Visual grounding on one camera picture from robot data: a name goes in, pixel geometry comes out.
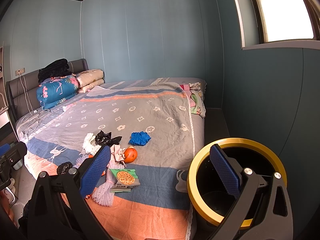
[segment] blue gripper pad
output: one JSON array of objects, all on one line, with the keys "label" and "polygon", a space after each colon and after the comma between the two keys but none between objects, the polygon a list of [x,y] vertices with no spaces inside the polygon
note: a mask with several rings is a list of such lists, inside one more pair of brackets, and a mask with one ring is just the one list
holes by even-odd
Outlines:
[{"label": "blue gripper pad", "polygon": [[218,144],[210,148],[210,161],[216,169],[229,195],[237,198],[240,195],[240,179],[227,160]]},{"label": "blue gripper pad", "polygon": [[111,158],[111,150],[109,146],[101,147],[93,157],[93,161],[84,173],[80,181],[80,195],[82,198],[91,194],[97,185],[101,174],[106,170]]}]

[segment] headboard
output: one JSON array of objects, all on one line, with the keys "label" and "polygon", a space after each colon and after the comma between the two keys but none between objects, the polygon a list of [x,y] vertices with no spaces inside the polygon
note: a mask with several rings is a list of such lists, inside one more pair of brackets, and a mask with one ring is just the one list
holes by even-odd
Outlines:
[{"label": "headboard", "polygon": [[[74,74],[78,74],[82,71],[88,70],[87,61],[84,58],[70,61],[68,62],[68,65],[69,70]],[[33,72],[21,76],[22,83],[24,86],[26,86],[25,90],[27,92],[27,100],[29,102],[30,99],[33,110],[40,107],[40,104],[36,96],[36,91],[39,87],[38,73],[39,70],[35,70]],[[29,113],[24,90],[19,77],[6,83],[6,93],[11,108],[12,117],[14,118],[14,120],[12,121],[17,122],[19,118]]]}]

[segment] yellow trash can rim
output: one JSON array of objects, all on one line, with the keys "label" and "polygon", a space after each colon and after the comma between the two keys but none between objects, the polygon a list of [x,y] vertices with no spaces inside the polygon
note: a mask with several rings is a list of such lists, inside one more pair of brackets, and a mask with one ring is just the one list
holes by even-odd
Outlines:
[{"label": "yellow trash can rim", "polygon": [[[195,156],[195,158],[193,159],[190,165],[189,172],[188,172],[188,179],[187,179],[188,194],[194,208],[205,220],[207,220],[211,224],[218,226],[222,222],[224,217],[219,215],[215,211],[213,211],[204,202],[197,187],[196,175],[201,163],[209,155],[210,148],[214,144],[218,144],[222,149],[227,147],[244,147],[244,148],[253,150],[257,153],[260,153],[271,163],[275,171],[281,174],[284,180],[284,184],[285,186],[287,186],[287,174],[285,172],[282,162],[273,151],[271,151],[269,148],[267,148],[263,144],[260,144],[258,142],[255,142],[249,139],[243,139],[243,138],[225,138],[225,139],[214,141],[204,146],[197,153],[197,155]],[[240,228],[241,229],[248,228],[251,222],[252,222],[252,219],[244,220]]]}]

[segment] beige pillow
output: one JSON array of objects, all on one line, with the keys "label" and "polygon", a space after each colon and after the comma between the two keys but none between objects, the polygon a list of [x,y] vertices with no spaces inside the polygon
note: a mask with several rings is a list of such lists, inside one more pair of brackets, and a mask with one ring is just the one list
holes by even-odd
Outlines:
[{"label": "beige pillow", "polygon": [[86,85],[86,86],[84,86],[82,88],[79,88],[78,89],[78,93],[85,93],[85,92],[88,91],[88,89],[93,89],[95,86],[99,86],[99,85],[102,85],[102,84],[104,84],[104,80],[103,79],[99,79],[99,80],[97,80],[95,82],[90,83],[89,85]]},{"label": "beige pillow", "polygon": [[77,75],[77,81],[79,83],[79,87],[82,88],[86,85],[89,85],[101,78],[103,78],[103,71],[100,69],[92,69],[79,73]]}]

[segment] blue wall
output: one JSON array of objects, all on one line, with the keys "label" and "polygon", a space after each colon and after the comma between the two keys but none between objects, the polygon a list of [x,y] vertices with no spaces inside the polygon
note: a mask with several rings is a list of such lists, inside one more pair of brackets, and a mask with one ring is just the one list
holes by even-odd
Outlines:
[{"label": "blue wall", "polygon": [[320,203],[320,51],[242,50],[234,0],[217,2],[224,48],[222,110],[230,136],[258,141],[279,155],[297,235]]},{"label": "blue wall", "polygon": [[221,107],[223,48],[216,0],[83,0],[82,54],[106,82],[198,77]]},{"label": "blue wall", "polygon": [[77,0],[13,0],[0,22],[4,77],[16,78],[59,58],[81,58],[80,7]]}]

